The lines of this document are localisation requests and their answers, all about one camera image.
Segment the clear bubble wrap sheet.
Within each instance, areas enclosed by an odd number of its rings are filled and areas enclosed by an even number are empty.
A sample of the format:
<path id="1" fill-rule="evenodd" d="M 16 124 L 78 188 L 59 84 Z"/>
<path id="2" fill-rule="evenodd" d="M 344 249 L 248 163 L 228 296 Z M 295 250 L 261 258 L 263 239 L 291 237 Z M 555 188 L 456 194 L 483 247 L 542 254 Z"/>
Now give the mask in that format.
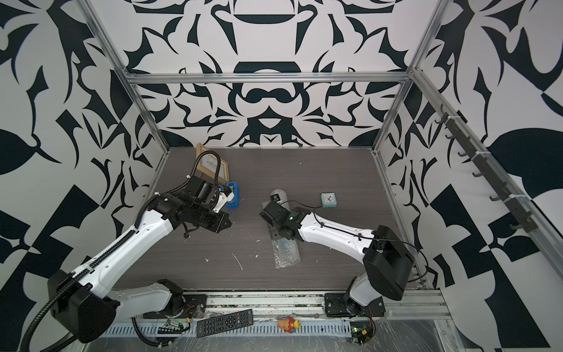
<path id="1" fill-rule="evenodd" d="M 287 193 L 282 189 L 274 189 L 271 192 L 271 199 L 286 210 L 290 210 L 289 203 L 287 202 Z M 288 268 L 300 263 L 301 256 L 297 242 L 282 237 L 278 230 L 271 225 L 268 226 L 268 229 L 273 245 L 275 268 Z"/>

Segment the blue tape dispenser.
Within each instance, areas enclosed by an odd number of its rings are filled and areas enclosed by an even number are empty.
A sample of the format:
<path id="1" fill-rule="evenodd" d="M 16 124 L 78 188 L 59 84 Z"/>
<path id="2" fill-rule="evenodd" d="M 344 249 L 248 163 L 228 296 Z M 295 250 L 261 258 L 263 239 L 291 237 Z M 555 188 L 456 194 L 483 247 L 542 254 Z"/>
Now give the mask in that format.
<path id="1" fill-rule="evenodd" d="M 227 183 L 227 187 L 231 191 L 229 201 L 227 202 L 227 209 L 236 209 L 240 203 L 240 188 L 236 182 Z"/>

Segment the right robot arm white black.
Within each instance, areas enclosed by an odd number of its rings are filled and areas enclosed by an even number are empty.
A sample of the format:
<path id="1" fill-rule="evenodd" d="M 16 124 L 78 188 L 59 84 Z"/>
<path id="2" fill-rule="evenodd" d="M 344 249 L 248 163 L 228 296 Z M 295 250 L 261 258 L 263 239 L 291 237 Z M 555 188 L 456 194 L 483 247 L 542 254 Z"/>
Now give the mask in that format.
<path id="1" fill-rule="evenodd" d="M 364 273 L 355 277 L 347 289 L 347 301 L 367 307 L 382 297 L 397 302 L 403 299 L 415 259 L 408 243 L 389 227 L 349 227 L 313 210 L 290 210 L 273 200 L 264 206 L 260 216 L 285 239 L 326 246 L 363 264 Z"/>

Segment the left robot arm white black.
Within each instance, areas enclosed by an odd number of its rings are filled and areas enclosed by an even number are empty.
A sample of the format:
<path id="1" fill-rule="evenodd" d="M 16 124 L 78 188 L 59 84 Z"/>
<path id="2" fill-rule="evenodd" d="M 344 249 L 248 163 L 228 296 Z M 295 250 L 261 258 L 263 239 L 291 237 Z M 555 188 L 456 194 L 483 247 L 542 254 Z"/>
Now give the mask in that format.
<path id="1" fill-rule="evenodd" d="M 142 206 L 133 225 L 101 253 L 70 274 L 58 271 L 48 280 L 48 294 L 54 300 L 51 315 L 82 343 L 96 340 L 116 322 L 145 313 L 181 316 L 186 310 L 183 290 L 170 280 L 124 290 L 114 286 L 176 228 L 183 226 L 187 233 L 198 229 L 219 233 L 231 227 L 222 208 L 234 198 L 230 187 L 195 176 L 171 192 L 155 194 Z"/>

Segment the small teal alarm clock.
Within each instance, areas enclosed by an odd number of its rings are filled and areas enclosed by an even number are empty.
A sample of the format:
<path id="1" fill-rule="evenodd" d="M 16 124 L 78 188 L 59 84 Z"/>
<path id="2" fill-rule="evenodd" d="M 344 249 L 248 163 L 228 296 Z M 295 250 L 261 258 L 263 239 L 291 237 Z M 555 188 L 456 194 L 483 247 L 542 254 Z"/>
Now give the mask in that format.
<path id="1" fill-rule="evenodd" d="M 337 197 L 334 192 L 326 192 L 320 195 L 321 204 L 323 208 L 336 208 Z"/>

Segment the small red yellow toy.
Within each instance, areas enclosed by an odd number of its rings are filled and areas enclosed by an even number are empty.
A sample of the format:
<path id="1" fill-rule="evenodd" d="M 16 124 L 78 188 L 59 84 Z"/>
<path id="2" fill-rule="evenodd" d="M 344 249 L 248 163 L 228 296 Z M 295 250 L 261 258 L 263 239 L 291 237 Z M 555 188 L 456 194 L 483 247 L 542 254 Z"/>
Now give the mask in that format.
<path id="1" fill-rule="evenodd" d="M 277 321 L 277 326 L 282 329 L 285 333 L 292 334 L 297 332 L 301 326 L 301 322 L 295 318 L 287 317 L 279 319 Z"/>

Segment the black remote control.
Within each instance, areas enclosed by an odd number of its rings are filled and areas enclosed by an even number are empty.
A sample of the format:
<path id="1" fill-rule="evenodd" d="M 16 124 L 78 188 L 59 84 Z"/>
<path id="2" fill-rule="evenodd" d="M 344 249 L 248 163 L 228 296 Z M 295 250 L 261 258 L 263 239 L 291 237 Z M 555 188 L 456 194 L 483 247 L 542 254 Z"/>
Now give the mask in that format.
<path id="1" fill-rule="evenodd" d="M 254 314 L 252 309 L 219 315 L 198 321 L 196 324 L 196 337 L 208 337 L 227 331 L 243 329 L 252 326 Z"/>

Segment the small green circuit board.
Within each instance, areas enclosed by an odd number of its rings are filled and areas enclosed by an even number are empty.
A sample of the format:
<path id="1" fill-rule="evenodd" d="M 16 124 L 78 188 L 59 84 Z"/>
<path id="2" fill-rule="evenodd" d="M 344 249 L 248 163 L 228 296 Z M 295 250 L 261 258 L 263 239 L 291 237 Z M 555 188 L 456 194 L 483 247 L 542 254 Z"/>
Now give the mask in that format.
<path id="1" fill-rule="evenodd" d="M 183 334 L 191 328 L 191 321 L 188 319 L 185 323 L 167 321 L 163 326 L 158 327 L 157 335 L 165 334 Z"/>

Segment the black electronics box green led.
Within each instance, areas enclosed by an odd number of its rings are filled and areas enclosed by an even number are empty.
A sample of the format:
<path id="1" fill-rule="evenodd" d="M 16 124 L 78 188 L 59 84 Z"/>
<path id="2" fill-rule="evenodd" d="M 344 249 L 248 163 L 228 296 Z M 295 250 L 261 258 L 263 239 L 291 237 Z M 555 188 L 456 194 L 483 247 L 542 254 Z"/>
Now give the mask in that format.
<path id="1" fill-rule="evenodd" d="M 376 328 L 373 321 L 366 322 L 365 325 L 352 325 L 351 326 L 351 340 L 360 346 L 363 346 L 375 336 Z"/>

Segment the wooden picture frame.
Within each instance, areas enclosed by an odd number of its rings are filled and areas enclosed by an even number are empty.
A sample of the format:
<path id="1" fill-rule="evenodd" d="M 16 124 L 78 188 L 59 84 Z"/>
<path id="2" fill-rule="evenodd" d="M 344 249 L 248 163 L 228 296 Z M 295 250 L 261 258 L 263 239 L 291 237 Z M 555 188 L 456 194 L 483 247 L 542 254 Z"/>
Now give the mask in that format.
<path id="1" fill-rule="evenodd" d="M 203 144 L 198 143 L 196 145 L 196 157 L 199 157 L 204 152 L 208 151 L 208 148 L 205 147 Z M 199 163 L 197 164 L 196 171 L 211 177 L 214 179 L 216 175 L 216 168 L 217 168 L 217 159 L 214 155 L 207 154 L 204 155 Z M 227 161 L 221 158 L 221 166 L 217 173 L 218 175 L 218 182 L 222 185 L 227 185 L 230 182 L 230 168 Z"/>

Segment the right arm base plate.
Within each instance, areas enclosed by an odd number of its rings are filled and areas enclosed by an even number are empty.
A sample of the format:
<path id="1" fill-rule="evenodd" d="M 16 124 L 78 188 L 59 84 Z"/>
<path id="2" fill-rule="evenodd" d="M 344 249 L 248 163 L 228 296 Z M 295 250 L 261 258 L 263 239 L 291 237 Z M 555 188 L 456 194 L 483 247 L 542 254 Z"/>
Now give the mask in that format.
<path id="1" fill-rule="evenodd" d="M 354 302 L 345 293 L 325 293 L 323 307 L 325 315 L 330 318 L 379 318 L 386 313 L 381 297 L 364 307 Z"/>

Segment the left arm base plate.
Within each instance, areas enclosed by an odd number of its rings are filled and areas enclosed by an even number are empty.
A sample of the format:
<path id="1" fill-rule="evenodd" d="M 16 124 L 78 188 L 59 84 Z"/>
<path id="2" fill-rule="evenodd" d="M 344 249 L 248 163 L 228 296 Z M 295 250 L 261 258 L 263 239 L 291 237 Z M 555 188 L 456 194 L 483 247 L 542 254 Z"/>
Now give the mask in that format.
<path id="1" fill-rule="evenodd" d="M 147 312 L 144 319 L 176 319 L 176 318 L 202 318 L 207 307 L 205 294 L 184 294 L 180 299 L 173 296 L 164 310 L 159 312 Z"/>

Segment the black wall hook rail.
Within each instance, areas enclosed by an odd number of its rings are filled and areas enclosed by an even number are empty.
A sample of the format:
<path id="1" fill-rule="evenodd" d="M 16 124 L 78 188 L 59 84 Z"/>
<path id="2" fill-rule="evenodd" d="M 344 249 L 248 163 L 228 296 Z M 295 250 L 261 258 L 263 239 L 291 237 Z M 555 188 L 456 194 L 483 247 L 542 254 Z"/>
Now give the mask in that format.
<path id="1" fill-rule="evenodd" d="M 509 227 L 532 233 L 539 230 L 529 198 L 480 142 L 465 120 L 443 104 L 436 121 L 444 129 L 445 158 L 452 170 L 452 187 L 469 216 L 482 228 L 505 214 L 511 214 Z"/>

